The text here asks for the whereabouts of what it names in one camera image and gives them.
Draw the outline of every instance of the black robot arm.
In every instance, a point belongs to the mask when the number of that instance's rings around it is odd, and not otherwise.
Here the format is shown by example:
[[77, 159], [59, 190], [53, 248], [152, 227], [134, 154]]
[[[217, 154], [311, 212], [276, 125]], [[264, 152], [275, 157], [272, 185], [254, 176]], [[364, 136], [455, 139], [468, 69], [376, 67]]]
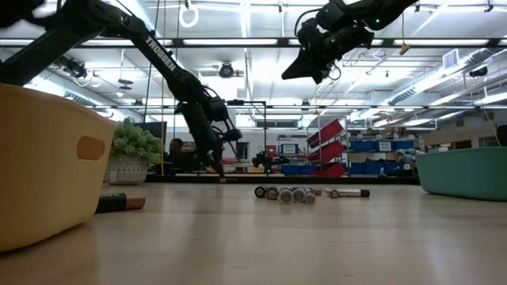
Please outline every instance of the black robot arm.
[[[56, 61], [74, 45], [95, 36], [129, 39], [162, 74], [196, 143], [198, 158], [221, 177], [223, 144], [242, 137], [231, 122], [225, 101], [212, 96], [210, 89], [182, 69], [172, 52], [154, 38], [142, 20], [100, 0], [67, 0], [50, 17], [27, 20], [46, 28], [46, 33], [0, 63], [0, 82], [23, 86]], [[225, 132], [217, 132], [212, 122], [222, 122]]]
[[335, 60], [354, 48], [370, 48], [374, 34], [384, 29], [417, 0], [362, 0], [346, 5], [330, 0], [316, 17], [304, 21], [296, 33], [301, 48], [298, 58], [282, 74], [283, 79], [312, 77], [320, 83], [329, 76]]

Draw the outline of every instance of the table surface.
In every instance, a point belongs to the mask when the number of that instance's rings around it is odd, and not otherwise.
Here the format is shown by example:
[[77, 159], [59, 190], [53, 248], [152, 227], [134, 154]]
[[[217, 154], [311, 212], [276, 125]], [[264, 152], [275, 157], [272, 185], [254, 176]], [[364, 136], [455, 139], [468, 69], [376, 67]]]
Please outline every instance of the table surface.
[[505, 284], [505, 203], [371, 186], [284, 206], [253, 188], [105, 187], [147, 205], [0, 255], [0, 284]]

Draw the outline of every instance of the teal bin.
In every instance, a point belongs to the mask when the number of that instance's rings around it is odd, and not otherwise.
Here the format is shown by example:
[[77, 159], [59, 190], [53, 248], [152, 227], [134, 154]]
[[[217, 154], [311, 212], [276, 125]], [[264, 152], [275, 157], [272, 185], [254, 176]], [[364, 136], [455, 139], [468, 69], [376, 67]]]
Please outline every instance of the teal bin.
[[423, 154], [416, 161], [421, 186], [428, 193], [507, 201], [507, 147]]

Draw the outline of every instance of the aa battery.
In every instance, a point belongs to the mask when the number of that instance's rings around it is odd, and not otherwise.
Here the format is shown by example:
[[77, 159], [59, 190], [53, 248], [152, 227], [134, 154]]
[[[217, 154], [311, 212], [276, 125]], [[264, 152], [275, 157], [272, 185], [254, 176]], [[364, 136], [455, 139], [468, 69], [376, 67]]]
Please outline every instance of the aa battery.
[[276, 200], [278, 198], [278, 188], [276, 186], [268, 187], [266, 197], [268, 198], [268, 200]]
[[295, 188], [292, 195], [294, 196], [295, 203], [304, 203], [304, 197], [307, 195], [307, 190], [305, 188]]
[[326, 192], [327, 195], [333, 199], [337, 199], [340, 196], [340, 192], [336, 189], [326, 189], [324, 192]]
[[265, 185], [257, 186], [255, 188], [255, 196], [257, 198], [265, 198], [267, 191], [268, 191], [268, 186], [265, 186]]
[[370, 190], [366, 189], [326, 189], [326, 193], [333, 199], [339, 197], [368, 198], [370, 196]]
[[145, 203], [146, 198], [141, 194], [105, 193], [98, 200], [95, 214], [139, 210]]
[[288, 188], [282, 188], [278, 193], [278, 202], [281, 204], [291, 204], [293, 200], [294, 195]]
[[317, 196], [315, 195], [315, 191], [307, 189], [307, 194], [304, 196], [304, 202], [308, 205], [313, 205], [316, 200]]

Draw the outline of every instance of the person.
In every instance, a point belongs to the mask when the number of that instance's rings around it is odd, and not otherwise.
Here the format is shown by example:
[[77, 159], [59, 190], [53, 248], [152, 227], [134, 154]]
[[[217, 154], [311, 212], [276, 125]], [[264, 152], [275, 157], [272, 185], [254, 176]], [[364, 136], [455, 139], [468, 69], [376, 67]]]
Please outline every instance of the person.
[[173, 139], [169, 144], [169, 154], [181, 155], [183, 148], [183, 141], [181, 139]]
[[169, 154], [164, 157], [164, 162], [169, 162], [171, 172], [175, 173], [191, 173], [196, 168], [196, 159], [183, 151], [183, 141], [178, 138], [171, 140]]

